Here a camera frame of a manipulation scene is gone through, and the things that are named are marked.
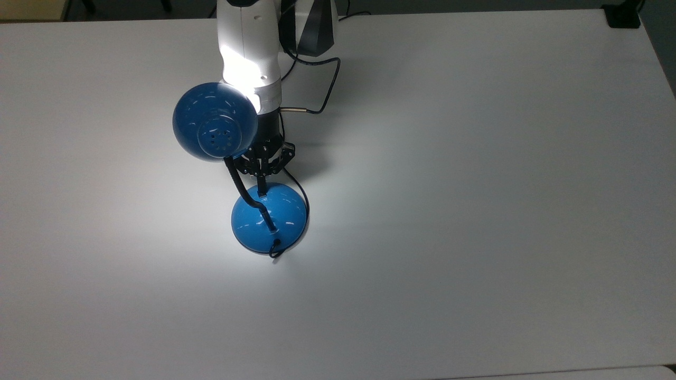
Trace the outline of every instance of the lamp shade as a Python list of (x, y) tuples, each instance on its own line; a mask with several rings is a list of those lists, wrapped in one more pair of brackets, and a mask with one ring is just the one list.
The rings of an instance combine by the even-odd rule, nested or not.
[(174, 135), (183, 149), (219, 162), (246, 152), (258, 119), (251, 101), (225, 83), (203, 83), (188, 90), (174, 108)]

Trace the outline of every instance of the floor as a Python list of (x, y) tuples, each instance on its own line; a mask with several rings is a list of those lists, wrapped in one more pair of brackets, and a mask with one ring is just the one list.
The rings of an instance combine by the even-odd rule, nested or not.
[[(170, 0), (165, 12), (160, 0), (93, 0), (96, 12), (89, 14), (82, 0), (70, 0), (67, 21), (153, 20), (162, 18), (208, 18), (216, 0)], [(344, 13), (348, 0), (336, 0)], [(598, 9), (620, 0), (352, 0), (350, 13), (373, 14), (439, 13), (465, 11), (516, 11), (535, 9)], [(671, 89), (676, 94), (676, 1), (647, 0), (641, 12), (650, 40), (662, 63)]]

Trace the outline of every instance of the table surface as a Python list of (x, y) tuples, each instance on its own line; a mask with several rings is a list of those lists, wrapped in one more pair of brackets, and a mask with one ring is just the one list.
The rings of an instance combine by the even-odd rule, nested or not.
[[(676, 362), (676, 101), (602, 11), (351, 18), (289, 114), (301, 243), (175, 141), (214, 20), (0, 25), (2, 379), (438, 379)], [(298, 67), (317, 107), (332, 67)], [(278, 181), (288, 183), (282, 176)]]

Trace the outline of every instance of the blue desk lamp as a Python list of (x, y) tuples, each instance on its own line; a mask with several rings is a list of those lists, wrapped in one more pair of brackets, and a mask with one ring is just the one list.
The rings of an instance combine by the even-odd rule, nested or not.
[(188, 90), (178, 101), (173, 117), (174, 134), (188, 153), (210, 162), (224, 161), (240, 198), (235, 202), (233, 233), (247, 249), (278, 257), (303, 234), (306, 205), (292, 188), (267, 183), (247, 190), (235, 159), (251, 149), (258, 117), (251, 101), (233, 86), (204, 83)]

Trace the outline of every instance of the blue lamp base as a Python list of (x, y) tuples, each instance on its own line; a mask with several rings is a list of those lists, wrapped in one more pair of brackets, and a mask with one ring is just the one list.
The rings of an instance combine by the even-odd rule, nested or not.
[(244, 202), (241, 197), (235, 202), (231, 224), (233, 233), (247, 249), (259, 254), (280, 252), (295, 244), (308, 222), (305, 203), (292, 188), (281, 183), (268, 183), (268, 193), (258, 197), (258, 187), (247, 192), (256, 201), (265, 205), (276, 227), (270, 231), (260, 211)]

